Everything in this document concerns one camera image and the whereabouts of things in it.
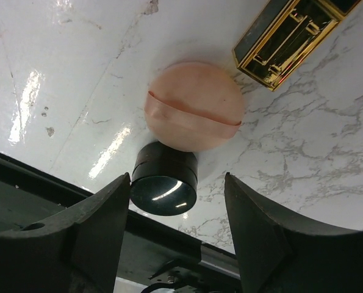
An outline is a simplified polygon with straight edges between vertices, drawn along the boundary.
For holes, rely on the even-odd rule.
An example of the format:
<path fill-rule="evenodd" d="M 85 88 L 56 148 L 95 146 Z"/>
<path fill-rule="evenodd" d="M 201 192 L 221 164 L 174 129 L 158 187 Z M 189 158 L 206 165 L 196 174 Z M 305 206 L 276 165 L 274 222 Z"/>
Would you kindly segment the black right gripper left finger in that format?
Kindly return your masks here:
<path fill-rule="evenodd" d="M 21 230 L 0 232 L 0 292 L 113 292 L 130 177 Z"/>

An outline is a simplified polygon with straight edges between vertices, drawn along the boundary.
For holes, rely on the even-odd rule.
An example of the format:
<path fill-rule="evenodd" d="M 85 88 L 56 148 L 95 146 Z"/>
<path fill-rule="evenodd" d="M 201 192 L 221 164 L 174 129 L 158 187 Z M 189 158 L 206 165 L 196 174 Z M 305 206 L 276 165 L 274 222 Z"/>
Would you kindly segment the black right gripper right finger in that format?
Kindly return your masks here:
<path fill-rule="evenodd" d="M 301 215 L 225 177 L 243 292 L 363 292 L 363 231 Z"/>

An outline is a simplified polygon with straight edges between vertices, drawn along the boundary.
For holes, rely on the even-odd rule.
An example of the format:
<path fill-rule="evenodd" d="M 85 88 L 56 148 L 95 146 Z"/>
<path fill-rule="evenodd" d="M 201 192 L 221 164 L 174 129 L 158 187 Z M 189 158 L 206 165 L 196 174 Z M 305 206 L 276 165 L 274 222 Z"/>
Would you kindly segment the black round jar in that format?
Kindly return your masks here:
<path fill-rule="evenodd" d="M 137 155 L 131 201 L 148 214 L 180 215 L 195 205 L 197 184 L 198 161 L 193 153 L 152 142 Z"/>

